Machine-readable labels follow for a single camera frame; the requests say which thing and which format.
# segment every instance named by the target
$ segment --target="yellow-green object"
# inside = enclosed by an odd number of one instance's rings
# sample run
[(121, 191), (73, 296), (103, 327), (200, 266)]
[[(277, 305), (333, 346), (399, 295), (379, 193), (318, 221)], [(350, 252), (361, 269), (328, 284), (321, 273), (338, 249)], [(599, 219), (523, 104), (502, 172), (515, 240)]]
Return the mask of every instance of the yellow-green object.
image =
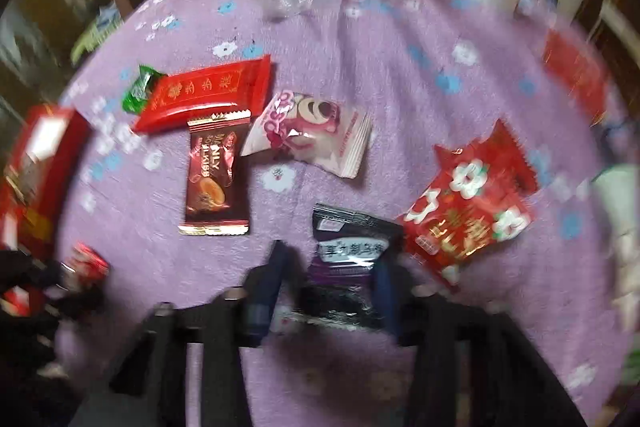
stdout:
[(140, 66), (140, 74), (133, 81), (131, 87), (127, 89), (122, 99), (122, 108), (126, 112), (140, 114), (145, 108), (154, 87), (156, 87), (156, 82), (163, 76), (166, 75), (149, 66)]

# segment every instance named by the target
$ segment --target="green candy wrapper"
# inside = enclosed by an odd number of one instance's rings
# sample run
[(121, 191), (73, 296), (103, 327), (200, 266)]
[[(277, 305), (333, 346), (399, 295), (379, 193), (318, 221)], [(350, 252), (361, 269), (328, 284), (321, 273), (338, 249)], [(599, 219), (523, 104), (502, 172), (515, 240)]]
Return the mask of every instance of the green candy wrapper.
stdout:
[(122, 99), (123, 110), (133, 114), (140, 114), (145, 108), (154, 87), (156, 87), (156, 82), (163, 76), (166, 76), (166, 74), (159, 73), (149, 66), (140, 66), (138, 77), (133, 81), (131, 87), (127, 89)]

